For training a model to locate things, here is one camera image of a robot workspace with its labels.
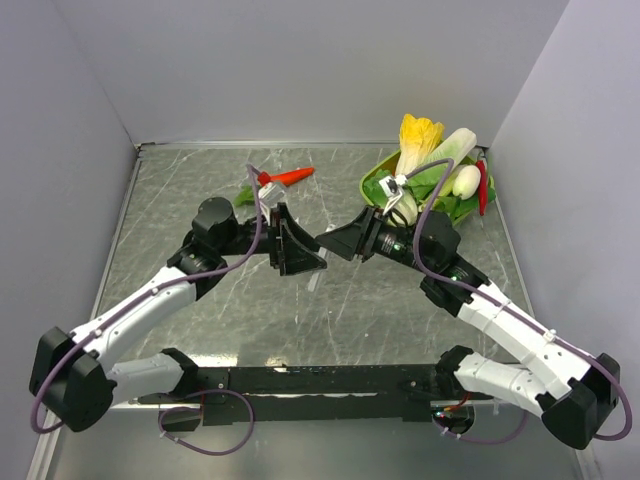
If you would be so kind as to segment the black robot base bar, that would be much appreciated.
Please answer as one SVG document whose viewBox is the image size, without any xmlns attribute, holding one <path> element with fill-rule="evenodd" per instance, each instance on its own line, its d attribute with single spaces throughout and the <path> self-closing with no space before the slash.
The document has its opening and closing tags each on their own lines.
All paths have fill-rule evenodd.
<svg viewBox="0 0 640 480">
<path fill-rule="evenodd" d="M 183 396 L 145 395 L 141 405 L 203 409 L 206 426 L 246 422 L 248 400 L 256 421 L 311 421 L 399 418 L 429 422 L 436 406 L 466 393 L 432 364 L 204 367 L 194 389 Z"/>
</svg>

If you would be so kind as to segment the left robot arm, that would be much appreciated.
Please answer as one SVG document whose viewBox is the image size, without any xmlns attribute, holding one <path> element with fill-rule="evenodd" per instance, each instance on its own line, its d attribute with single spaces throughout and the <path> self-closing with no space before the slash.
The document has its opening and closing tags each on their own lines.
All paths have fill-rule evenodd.
<svg viewBox="0 0 640 480">
<path fill-rule="evenodd" d="M 188 356 L 165 349 L 126 366 L 122 355 L 161 321 L 212 291 L 233 269 L 227 257 L 246 262 L 264 254 L 280 275 L 293 276 L 326 268 L 319 250 L 283 202 L 239 223 L 229 200 L 204 200 L 182 247 L 147 284 L 69 333 L 53 327 L 41 336 L 29 381 L 36 406 L 53 412 L 60 426 L 81 432 L 128 400 L 128 386 L 142 396 L 165 392 L 176 402 L 189 400 L 198 378 Z"/>
</svg>

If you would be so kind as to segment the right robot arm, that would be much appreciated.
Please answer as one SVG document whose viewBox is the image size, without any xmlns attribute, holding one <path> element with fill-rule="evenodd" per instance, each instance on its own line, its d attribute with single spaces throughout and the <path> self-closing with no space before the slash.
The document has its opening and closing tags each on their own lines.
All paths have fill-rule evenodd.
<svg viewBox="0 0 640 480">
<path fill-rule="evenodd" d="M 380 255 L 424 273 L 420 288 L 436 306 L 475 327 L 515 361 L 501 364 L 465 347 L 442 355 L 438 390 L 448 398 L 479 393 L 540 418 L 565 445 L 585 449 L 617 405 L 625 412 L 624 438 L 632 427 L 620 366 L 560 338 L 517 305 L 457 252 L 460 236 L 442 212 L 424 212 L 411 228 L 387 225 L 365 208 L 352 222 L 317 236 L 319 245 L 346 259 Z"/>
</svg>

